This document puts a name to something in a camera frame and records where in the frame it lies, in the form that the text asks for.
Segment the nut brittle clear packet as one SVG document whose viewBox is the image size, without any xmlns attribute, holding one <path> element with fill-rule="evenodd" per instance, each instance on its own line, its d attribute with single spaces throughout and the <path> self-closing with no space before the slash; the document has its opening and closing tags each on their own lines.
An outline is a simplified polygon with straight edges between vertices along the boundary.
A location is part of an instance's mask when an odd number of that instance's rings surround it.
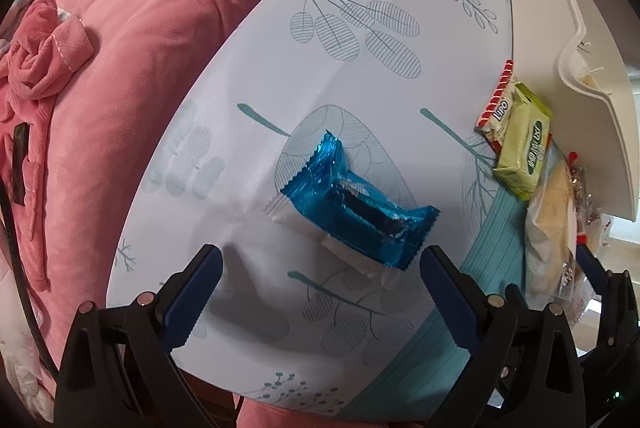
<svg viewBox="0 0 640 428">
<path fill-rule="evenodd" d="M 592 196 L 587 188 L 585 169 L 578 154 L 569 152 L 567 163 L 574 192 L 576 243 L 585 244 L 593 255 L 597 255 L 600 248 L 608 242 L 612 219 L 607 214 L 601 214 L 593 205 Z"/>
</svg>

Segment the white plastic storage bin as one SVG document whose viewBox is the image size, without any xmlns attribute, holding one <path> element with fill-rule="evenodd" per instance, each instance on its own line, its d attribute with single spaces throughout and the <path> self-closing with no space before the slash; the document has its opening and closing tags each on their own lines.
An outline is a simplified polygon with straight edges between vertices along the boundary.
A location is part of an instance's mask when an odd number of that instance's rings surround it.
<svg viewBox="0 0 640 428">
<path fill-rule="evenodd" d="M 577 153 L 593 205 L 637 217 L 639 127 L 634 94 L 593 0 L 511 0 L 514 74 L 551 108 L 551 133 Z"/>
</svg>

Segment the green snack packet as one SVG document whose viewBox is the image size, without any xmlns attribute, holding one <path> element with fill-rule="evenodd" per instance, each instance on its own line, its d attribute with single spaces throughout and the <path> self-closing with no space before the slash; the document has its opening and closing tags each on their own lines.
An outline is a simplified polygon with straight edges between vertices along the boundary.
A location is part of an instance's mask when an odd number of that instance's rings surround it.
<svg viewBox="0 0 640 428">
<path fill-rule="evenodd" d="M 529 200 L 538 185 L 552 118 L 550 108 L 526 84 L 515 85 L 494 175 L 521 200 Z"/>
</svg>

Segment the blue foil snack packet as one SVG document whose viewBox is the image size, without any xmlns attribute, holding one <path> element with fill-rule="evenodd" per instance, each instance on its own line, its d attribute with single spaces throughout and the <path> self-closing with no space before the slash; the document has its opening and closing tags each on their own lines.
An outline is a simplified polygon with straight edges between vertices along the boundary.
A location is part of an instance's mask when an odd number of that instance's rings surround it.
<svg viewBox="0 0 640 428">
<path fill-rule="evenodd" d="M 342 141 L 330 132 L 280 195 L 360 260 L 401 271 L 408 269 L 439 216 L 433 206 L 402 208 L 352 172 Z"/>
</svg>

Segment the clear bag pale cake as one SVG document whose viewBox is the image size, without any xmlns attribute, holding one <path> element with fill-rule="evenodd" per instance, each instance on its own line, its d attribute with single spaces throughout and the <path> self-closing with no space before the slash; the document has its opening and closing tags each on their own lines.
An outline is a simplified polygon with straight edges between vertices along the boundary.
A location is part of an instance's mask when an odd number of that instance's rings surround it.
<svg viewBox="0 0 640 428">
<path fill-rule="evenodd" d="M 579 322 L 594 297 L 576 259 L 576 219 L 567 163 L 548 162 L 525 219 L 525 298 L 536 310 L 559 304 L 570 325 Z"/>
</svg>

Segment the Lipo red white snack packet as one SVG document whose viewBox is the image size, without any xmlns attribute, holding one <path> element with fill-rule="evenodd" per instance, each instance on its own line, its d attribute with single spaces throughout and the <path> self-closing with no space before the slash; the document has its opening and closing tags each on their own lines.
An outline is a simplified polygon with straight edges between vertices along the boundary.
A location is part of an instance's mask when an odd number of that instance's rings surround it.
<svg viewBox="0 0 640 428">
<path fill-rule="evenodd" d="M 514 62 L 508 58 L 495 86 L 495 90 L 478 116 L 475 129 L 484 136 L 496 154 L 502 150 L 506 128 L 512 112 L 515 85 L 518 78 L 513 73 Z"/>
</svg>

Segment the white leaf-print bedsheet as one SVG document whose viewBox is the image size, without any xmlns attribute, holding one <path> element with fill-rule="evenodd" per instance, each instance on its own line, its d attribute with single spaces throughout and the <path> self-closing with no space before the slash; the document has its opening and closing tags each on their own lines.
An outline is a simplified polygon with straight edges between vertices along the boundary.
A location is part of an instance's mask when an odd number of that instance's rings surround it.
<svg viewBox="0 0 640 428">
<path fill-rule="evenodd" d="M 326 134 L 484 292 L 524 280 L 526 206 L 474 130 L 512 53 L 511 0 L 262 0 L 180 105 L 117 245 L 110 306 L 205 244 L 224 276 L 178 364 L 275 408 L 430 416 L 468 355 L 410 268 L 370 281 L 265 210 Z"/>
</svg>

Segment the pink quilted blanket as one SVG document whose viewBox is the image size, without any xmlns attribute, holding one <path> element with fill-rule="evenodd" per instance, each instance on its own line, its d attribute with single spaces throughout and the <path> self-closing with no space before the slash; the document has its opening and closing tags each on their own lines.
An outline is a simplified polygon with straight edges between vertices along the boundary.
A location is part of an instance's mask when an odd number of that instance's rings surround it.
<svg viewBox="0 0 640 428">
<path fill-rule="evenodd" d="M 61 359 L 77 307 L 111 274 L 138 274 L 122 232 L 144 170 L 186 92 L 260 0 L 35 0 L 1 60 L 1 174 L 30 127 L 13 208 L 44 341 Z"/>
</svg>

